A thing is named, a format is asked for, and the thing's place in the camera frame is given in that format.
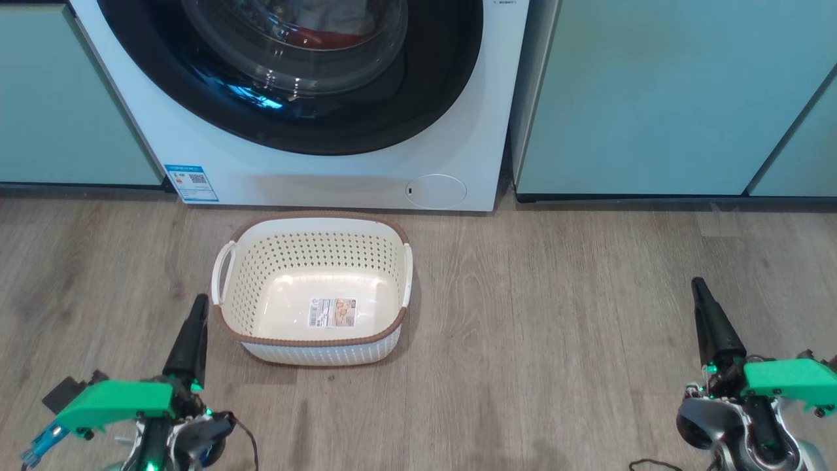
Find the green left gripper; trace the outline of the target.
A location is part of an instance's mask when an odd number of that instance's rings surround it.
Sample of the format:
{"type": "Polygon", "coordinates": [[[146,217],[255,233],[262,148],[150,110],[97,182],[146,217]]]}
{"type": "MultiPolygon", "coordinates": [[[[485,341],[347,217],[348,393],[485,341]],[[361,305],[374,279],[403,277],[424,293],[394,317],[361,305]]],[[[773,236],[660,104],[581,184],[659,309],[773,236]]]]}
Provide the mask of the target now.
{"type": "MultiPolygon", "coordinates": [[[[185,388],[205,387],[209,305],[205,293],[194,299],[162,370],[162,375],[182,382],[185,388]]],[[[168,383],[102,381],[81,391],[55,421],[69,431],[77,431],[141,418],[173,419],[173,397],[173,387],[168,383]]]]}

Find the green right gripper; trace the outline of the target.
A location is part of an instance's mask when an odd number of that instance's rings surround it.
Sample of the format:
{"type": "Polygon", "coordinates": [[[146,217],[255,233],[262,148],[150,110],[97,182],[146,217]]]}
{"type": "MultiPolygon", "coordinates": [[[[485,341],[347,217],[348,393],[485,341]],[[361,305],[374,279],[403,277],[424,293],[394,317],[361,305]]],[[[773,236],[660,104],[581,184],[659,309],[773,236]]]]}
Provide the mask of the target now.
{"type": "Polygon", "coordinates": [[[819,417],[837,413],[836,370],[812,358],[744,364],[747,349],[705,279],[693,278],[691,289],[700,363],[707,373],[744,376],[744,396],[800,400],[805,411],[813,409],[819,417]]]}

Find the round glass washing machine door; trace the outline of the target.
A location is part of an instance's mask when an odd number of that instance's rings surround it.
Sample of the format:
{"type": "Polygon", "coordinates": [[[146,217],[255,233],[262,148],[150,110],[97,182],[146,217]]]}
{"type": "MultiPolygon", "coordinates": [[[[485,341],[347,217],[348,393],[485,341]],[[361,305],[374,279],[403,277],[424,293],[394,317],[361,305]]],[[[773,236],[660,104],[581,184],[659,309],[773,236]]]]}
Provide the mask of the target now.
{"type": "Polygon", "coordinates": [[[433,126],[468,84],[483,0],[367,0],[362,44],[285,44],[295,0],[97,0],[111,33],[167,97],[279,151],[344,156],[433,126]]]}

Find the red garment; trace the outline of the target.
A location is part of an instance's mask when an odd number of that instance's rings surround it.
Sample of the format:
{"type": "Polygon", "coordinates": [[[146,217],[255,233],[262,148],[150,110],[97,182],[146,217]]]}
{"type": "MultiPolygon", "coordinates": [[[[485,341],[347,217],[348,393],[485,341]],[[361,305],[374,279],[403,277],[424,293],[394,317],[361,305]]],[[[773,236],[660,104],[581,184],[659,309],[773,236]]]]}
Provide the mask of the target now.
{"type": "Polygon", "coordinates": [[[319,31],[297,26],[291,29],[283,41],[285,44],[307,48],[308,50],[344,50],[362,44],[367,35],[350,35],[334,31],[319,31]]]}

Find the white garment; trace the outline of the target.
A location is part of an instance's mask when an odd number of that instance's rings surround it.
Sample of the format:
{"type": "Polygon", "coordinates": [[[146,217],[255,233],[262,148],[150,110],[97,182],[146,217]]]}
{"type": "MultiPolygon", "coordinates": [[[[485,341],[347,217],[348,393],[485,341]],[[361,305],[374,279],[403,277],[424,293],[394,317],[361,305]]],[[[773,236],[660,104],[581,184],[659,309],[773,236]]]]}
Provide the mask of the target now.
{"type": "Polygon", "coordinates": [[[375,20],[367,9],[367,0],[295,0],[296,24],[306,29],[367,35],[375,20]]]}

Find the cream perforated laundry basket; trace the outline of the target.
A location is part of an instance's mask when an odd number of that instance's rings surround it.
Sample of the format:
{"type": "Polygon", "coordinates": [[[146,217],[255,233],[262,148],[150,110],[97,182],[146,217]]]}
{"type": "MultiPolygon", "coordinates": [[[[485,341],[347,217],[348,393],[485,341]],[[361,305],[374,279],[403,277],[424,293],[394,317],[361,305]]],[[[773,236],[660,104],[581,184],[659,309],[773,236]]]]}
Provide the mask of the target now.
{"type": "Polygon", "coordinates": [[[239,228],[216,257],[210,298],[219,327],[258,360],[365,366],[400,342],[414,277],[397,224],[295,212],[239,228]],[[355,298],[355,327],[309,328],[311,298],[355,298]]]}

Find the printed basket label sticker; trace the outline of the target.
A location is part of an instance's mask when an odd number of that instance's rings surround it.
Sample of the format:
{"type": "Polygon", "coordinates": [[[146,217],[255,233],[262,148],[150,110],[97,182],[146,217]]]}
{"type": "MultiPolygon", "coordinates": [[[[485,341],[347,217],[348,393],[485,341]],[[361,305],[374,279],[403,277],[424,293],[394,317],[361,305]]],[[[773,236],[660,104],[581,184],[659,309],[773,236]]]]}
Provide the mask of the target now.
{"type": "Polygon", "coordinates": [[[353,328],[358,315],[355,298],[311,298],[309,328],[353,328]]]}

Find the white washing machine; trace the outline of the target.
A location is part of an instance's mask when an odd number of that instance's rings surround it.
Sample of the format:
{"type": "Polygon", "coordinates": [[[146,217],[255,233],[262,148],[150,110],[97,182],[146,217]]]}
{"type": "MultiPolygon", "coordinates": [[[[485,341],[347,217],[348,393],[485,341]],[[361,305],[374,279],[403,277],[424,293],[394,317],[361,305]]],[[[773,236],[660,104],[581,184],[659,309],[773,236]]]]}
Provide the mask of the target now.
{"type": "Polygon", "coordinates": [[[165,164],[202,167],[219,205],[494,208],[530,0],[483,0],[475,69],[460,98],[433,126],[398,145],[344,156],[279,151],[207,123],[134,64],[97,0],[69,2],[156,164],[165,175],[165,164]]]}

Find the blue energy label sticker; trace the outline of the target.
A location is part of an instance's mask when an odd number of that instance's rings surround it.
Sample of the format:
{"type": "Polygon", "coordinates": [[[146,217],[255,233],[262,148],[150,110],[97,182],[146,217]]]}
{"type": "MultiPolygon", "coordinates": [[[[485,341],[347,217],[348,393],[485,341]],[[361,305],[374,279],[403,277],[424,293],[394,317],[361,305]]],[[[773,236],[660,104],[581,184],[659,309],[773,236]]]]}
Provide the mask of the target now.
{"type": "Polygon", "coordinates": [[[202,167],[165,164],[164,169],[184,203],[189,203],[189,205],[218,205],[220,203],[202,167]]]}

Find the pale teal cabinet front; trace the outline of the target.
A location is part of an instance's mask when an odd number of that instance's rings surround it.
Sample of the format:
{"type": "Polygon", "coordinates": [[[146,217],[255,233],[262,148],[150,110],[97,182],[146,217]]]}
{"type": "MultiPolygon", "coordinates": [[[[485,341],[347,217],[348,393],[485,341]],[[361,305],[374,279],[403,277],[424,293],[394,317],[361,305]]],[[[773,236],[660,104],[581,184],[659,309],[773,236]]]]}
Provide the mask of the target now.
{"type": "Polygon", "coordinates": [[[69,0],[0,0],[0,185],[165,186],[69,0]]]}
{"type": "Polygon", "coordinates": [[[748,194],[837,199],[837,75],[793,122],[748,194]]]}
{"type": "Polygon", "coordinates": [[[782,148],[837,75],[837,0],[530,0],[520,203],[816,196],[782,148]]]}

